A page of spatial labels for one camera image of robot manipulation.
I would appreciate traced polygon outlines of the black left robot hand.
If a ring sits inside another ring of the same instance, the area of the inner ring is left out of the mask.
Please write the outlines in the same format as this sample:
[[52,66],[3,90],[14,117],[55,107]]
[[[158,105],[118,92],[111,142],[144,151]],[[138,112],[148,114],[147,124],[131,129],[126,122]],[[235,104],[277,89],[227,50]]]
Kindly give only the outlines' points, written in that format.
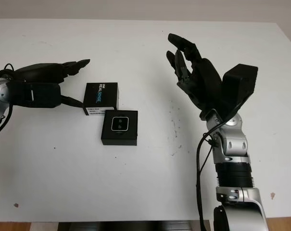
[[8,84],[11,103],[29,108],[55,108],[60,104],[83,108],[83,103],[61,94],[60,83],[68,76],[76,75],[90,60],[58,63],[42,63],[14,71],[14,83]]

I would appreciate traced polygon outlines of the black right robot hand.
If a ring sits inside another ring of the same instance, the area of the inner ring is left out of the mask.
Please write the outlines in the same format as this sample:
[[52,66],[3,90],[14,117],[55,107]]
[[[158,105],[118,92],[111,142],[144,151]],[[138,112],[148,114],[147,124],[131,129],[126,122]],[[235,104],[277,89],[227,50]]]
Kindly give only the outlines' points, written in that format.
[[222,100],[222,80],[213,64],[202,58],[196,45],[185,38],[170,33],[168,41],[177,48],[176,53],[166,53],[178,78],[177,85],[201,110],[201,120],[212,110],[225,120],[228,108]]

